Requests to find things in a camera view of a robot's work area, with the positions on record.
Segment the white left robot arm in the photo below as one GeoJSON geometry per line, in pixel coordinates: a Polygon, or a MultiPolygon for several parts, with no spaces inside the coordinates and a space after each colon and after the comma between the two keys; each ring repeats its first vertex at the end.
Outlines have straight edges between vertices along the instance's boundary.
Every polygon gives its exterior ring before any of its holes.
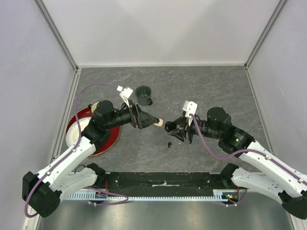
{"type": "Polygon", "coordinates": [[[93,116],[84,129],[79,129],[79,137],[72,146],[39,172],[24,175],[22,199],[25,201],[24,213],[28,218],[35,215],[45,218],[75,192],[90,186],[104,186],[105,171],[95,163],[89,164],[75,175],[70,173],[108,141],[112,128],[131,124],[143,129],[150,125],[160,127],[163,124],[162,119],[143,111],[132,101],[128,101],[120,110],[115,109],[108,100],[93,104],[92,109],[93,116]],[[36,211],[35,214],[29,214],[30,207],[36,211]]]}

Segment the beige earbuds charging case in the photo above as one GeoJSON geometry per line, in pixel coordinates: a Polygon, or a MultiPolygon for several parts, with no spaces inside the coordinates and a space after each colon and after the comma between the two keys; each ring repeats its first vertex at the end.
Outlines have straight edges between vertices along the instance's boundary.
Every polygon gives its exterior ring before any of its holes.
{"type": "Polygon", "coordinates": [[[163,123],[164,123],[163,119],[160,119],[160,118],[159,118],[159,122],[155,123],[154,125],[155,125],[156,127],[161,127],[161,126],[163,125],[163,123]]]}

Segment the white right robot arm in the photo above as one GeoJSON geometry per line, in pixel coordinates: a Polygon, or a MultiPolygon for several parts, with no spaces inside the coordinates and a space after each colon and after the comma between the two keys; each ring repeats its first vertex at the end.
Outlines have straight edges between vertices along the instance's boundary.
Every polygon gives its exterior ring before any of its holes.
{"type": "Polygon", "coordinates": [[[306,219],[307,176],[271,154],[246,131],[234,126],[231,116],[223,108],[210,108],[206,120],[195,114],[196,108],[189,102],[181,117],[167,121],[165,130],[168,135],[189,142],[198,135],[206,149],[209,147],[205,137],[217,139],[218,146],[228,156],[213,157],[221,161],[236,157],[265,174],[265,177],[254,175],[237,165],[228,164],[221,172],[219,181],[222,187],[229,189],[235,185],[251,189],[274,199],[291,215],[306,219]]]}

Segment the black earbuds charging case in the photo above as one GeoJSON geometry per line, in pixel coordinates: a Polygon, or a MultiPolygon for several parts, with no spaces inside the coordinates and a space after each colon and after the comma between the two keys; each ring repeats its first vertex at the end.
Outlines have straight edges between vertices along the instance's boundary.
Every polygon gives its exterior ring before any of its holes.
{"type": "Polygon", "coordinates": [[[167,121],[165,123],[165,131],[166,132],[170,132],[172,130],[175,130],[176,128],[177,128],[177,125],[174,122],[167,121]]]}

